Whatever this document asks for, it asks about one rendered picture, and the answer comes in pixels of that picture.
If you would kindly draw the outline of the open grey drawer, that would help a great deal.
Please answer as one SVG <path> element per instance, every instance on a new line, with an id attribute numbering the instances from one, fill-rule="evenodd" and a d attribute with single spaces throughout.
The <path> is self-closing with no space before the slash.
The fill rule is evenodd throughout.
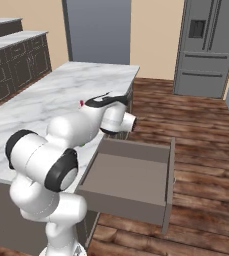
<path id="1" fill-rule="evenodd" d="M 168 230 L 172 210 L 175 144 L 104 138 L 76 193 L 90 211 L 151 223 Z"/>

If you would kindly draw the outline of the grey door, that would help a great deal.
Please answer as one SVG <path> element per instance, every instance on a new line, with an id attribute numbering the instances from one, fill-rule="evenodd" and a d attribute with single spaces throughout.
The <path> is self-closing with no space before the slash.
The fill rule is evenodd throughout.
<path id="1" fill-rule="evenodd" d="M 130 64 L 131 0 L 62 0 L 70 61 Z"/>

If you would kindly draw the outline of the dark cupboard run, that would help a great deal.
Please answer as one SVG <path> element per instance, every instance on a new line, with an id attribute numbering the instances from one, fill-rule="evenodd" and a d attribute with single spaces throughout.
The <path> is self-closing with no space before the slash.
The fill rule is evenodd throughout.
<path id="1" fill-rule="evenodd" d="M 50 72 L 45 31 L 25 31 L 21 18 L 0 18 L 0 102 Z"/>

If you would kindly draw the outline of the grey fridge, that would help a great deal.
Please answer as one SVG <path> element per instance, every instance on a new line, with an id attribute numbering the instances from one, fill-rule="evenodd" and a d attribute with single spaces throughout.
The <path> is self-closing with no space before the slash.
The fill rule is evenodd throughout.
<path id="1" fill-rule="evenodd" d="M 185 0 L 174 93 L 221 98 L 228 75 L 229 0 Z"/>

